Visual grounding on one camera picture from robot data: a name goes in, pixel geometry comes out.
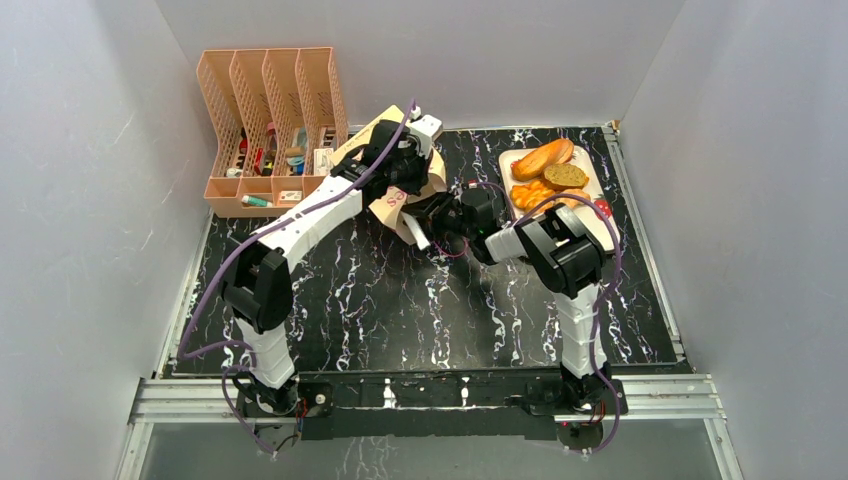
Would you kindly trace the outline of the orange braided fake bread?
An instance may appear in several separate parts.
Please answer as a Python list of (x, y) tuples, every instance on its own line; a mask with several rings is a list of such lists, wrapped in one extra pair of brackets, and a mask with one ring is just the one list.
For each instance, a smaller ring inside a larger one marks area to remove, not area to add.
[(534, 180), (527, 184), (514, 185), (510, 191), (510, 200), (514, 207), (528, 212), (554, 194), (555, 190), (548, 188), (540, 180)]

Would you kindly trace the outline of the brown fake bread slice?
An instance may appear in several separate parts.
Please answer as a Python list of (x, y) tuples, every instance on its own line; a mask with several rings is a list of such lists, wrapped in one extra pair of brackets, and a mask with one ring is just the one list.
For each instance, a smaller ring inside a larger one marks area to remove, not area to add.
[(589, 182), (585, 171), (570, 163), (547, 166), (541, 179), (548, 188), (556, 191), (582, 189)]

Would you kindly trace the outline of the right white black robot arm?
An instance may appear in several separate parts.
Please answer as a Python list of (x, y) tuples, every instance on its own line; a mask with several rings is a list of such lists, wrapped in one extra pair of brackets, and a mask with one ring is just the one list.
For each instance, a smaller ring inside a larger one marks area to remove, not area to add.
[(481, 263), (523, 258), (553, 294), (563, 347), (561, 380), (552, 391), (520, 399), (526, 408), (545, 406), (590, 413), (603, 399), (606, 355), (596, 337), (596, 302), (606, 251), (572, 209), (569, 194), (545, 199), (532, 216), (511, 225), (499, 222), (492, 194), (468, 188), (440, 192), (408, 204), (402, 218), (416, 242), (427, 247), (439, 237), (461, 237)]

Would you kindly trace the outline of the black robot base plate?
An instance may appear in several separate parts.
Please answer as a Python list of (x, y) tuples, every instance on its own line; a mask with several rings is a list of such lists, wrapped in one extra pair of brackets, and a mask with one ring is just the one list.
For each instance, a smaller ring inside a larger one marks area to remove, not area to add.
[(308, 441), (348, 437), (522, 436), (594, 447), (626, 415), (621, 381), (559, 367), (305, 372), (283, 387), (247, 373), (226, 382), (249, 425), (293, 423)]

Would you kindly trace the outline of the long orange fake baguette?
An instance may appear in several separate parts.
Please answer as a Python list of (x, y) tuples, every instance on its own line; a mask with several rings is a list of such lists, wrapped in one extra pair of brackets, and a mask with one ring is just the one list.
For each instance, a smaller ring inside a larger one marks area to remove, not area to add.
[(574, 143), (567, 138), (542, 145), (511, 164), (512, 178), (519, 182), (531, 181), (539, 177), (547, 167), (568, 162), (573, 151)]

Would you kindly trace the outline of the metal tongs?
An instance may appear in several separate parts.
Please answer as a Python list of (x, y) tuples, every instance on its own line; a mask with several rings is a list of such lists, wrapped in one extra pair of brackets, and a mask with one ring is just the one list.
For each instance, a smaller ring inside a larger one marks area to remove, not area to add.
[(421, 227), (421, 224), (415, 217), (406, 212), (402, 212), (399, 226), (400, 228), (398, 232), (401, 233), (402, 238), (410, 245), (414, 244), (421, 251), (427, 250), (430, 247), (431, 241), (428, 239)]

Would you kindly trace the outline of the tan fake croissant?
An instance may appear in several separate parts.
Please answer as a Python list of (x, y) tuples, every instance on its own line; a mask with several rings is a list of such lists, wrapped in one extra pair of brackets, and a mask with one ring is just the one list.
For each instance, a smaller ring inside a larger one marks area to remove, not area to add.
[(583, 200), (592, 200), (592, 197), (582, 189), (567, 189), (562, 191), (562, 194), (566, 194), (566, 197), (558, 198), (555, 202), (565, 205), (570, 209), (575, 209), (583, 205)]

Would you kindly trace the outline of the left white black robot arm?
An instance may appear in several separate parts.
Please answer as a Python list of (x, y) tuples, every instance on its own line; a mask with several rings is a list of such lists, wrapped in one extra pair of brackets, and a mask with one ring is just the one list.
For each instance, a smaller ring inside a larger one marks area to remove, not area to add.
[(251, 355), (249, 381), (236, 385), (247, 401), (275, 416), (297, 407), (296, 369), (285, 329), (294, 303), (292, 271), (322, 239), (390, 188), (420, 194), (442, 130), (431, 115), (405, 123), (378, 121), (368, 141), (343, 153), (310, 195), (242, 243), (220, 295)]

